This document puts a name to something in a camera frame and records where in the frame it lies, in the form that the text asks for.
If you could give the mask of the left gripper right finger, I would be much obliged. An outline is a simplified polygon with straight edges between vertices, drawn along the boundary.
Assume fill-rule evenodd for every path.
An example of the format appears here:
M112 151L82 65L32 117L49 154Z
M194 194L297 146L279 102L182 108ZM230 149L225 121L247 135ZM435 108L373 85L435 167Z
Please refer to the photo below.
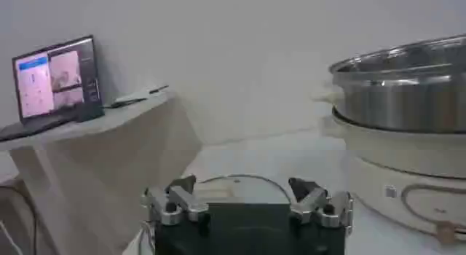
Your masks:
M347 191L330 194L314 181L289 178L295 203L290 204L291 216L299 224L311 221L325 228L352 228L354 199Z

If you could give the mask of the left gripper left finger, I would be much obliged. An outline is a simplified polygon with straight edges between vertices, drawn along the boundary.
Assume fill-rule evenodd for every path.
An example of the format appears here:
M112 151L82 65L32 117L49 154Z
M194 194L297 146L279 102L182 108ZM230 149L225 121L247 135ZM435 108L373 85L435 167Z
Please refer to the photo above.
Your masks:
M164 189L149 187L143 191L143 206L149 210L149 220L165 226L180 224L186 217L201 223L210 215L209 205L194 195L195 175L171 181Z

